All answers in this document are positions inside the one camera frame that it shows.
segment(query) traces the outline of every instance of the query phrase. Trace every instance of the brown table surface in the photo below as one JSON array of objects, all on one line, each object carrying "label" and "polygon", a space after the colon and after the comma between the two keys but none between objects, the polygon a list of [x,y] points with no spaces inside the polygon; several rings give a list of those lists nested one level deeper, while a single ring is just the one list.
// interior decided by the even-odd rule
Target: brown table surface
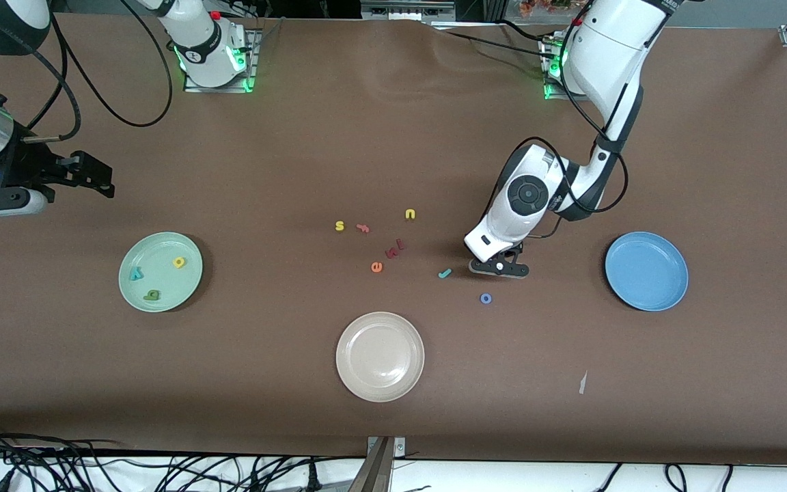
[{"label": "brown table surface", "polygon": [[[152,118],[165,79],[135,19],[61,19],[112,105]],[[44,53],[59,65],[53,37]],[[630,193],[528,242],[523,281],[469,274],[462,238],[516,143],[540,135],[583,161],[593,140],[569,102],[543,100],[530,55],[414,22],[286,20],[256,92],[178,91],[144,129],[76,75],[84,127],[53,148],[107,162],[118,192],[59,188],[43,215],[0,219],[0,429],[165,450],[360,454],[365,436],[397,434],[434,458],[787,463],[774,31],[666,30],[625,152]],[[31,57],[0,57],[18,121],[53,85]],[[38,133],[70,125],[61,97]],[[144,314],[118,267],[163,230],[199,243],[206,274],[182,308]],[[606,249],[633,230],[686,256],[690,288],[668,312],[631,309],[606,284]],[[387,261],[397,238],[407,249]],[[383,405],[350,394],[334,364],[343,329],[371,311],[411,320],[427,352],[418,386]]]}]

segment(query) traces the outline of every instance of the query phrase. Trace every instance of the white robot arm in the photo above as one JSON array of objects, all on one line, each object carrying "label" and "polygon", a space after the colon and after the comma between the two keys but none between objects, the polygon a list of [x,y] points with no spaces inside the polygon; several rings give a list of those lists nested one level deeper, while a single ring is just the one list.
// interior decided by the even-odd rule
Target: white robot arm
[{"label": "white robot arm", "polygon": [[181,69],[202,87],[219,87],[247,68],[245,28],[206,12],[202,0],[138,0],[169,32]]},{"label": "white robot arm", "polygon": [[522,240],[547,211],[562,219],[587,218],[630,135],[643,98],[639,84],[643,62],[666,20],[684,0],[595,0],[582,10],[565,37],[560,82],[571,93],[587,96],[603,115],[587,165],[558,155],[549,143],[512,153],[497,181],[481,222],[465,238],[475,256],[475,273],[525,277],[518,264]]},{"label": "white robot arm", "polygon": [[[46,0],[0,0],[0,54],[33,53],[50,30],[50,15]],[[53,202],[49,185],[89,187],[113,197],[109,166],[85,152],[64,158],[45,143],[27,143],[35,135],[14,121],[5,101],[0,95],[0,216],[37,214]]]}]

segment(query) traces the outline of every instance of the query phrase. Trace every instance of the light green plate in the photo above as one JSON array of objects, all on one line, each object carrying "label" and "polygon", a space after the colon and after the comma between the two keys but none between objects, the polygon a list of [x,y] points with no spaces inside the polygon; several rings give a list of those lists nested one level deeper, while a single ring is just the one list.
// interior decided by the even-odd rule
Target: light green plate
[{"label": "light green plate", "polygon": [[[184,258],[181,268],[172,260]],[[143,275],[130,280],[133,268]],[[144,312],[162,312],[181,305],[190,299],[202,278],[202,254],[196,243],[177,232],[151,234],[135,243],[123,258],[118,273],[121,294],[135,309]],[[159,290],[159,300],[146,300],[149,290]]]}]

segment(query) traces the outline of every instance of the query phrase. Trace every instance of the beige plate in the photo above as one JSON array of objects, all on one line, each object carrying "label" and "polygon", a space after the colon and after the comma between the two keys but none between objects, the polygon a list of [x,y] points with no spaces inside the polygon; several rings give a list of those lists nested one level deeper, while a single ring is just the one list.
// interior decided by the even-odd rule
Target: beige plate
[{"label": "beige plate", "polygon": [[406,318],[370,312],[342,333],[336,368],[350,392],[371,402],[391,402],[418,383],[424,370],[424,342]]}]

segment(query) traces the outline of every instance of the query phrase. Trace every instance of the plate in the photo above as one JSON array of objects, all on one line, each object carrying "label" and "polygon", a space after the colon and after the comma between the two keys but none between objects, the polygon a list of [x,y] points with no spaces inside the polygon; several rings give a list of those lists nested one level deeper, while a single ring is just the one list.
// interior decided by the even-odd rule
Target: plate
[{"label": "plate", "polygon": [[688,290],[682,254],[650,232],[631,232],[612,243],[606,253],[606,278],[621,300],[643,311],[670,309]]},{"label": "plate", "polygon": [[370,402],[391,402],[418,383],[424,371],[424,342],[406,318],[370,312],[342,333],[336,368],[350,392]]},{"label": "plate", "polygon": [[[172,261],[184,258],[176,268]],[[141,278],[132,280],[133,269]],[[151,234],[135,243],[123,258],[118,273],[121,294],[135,309],[162,312],[190,299],[202,278],[202,254],[196,243],[177,232]],[[149,290],[159,290],[159,300],[144,299]]]}]

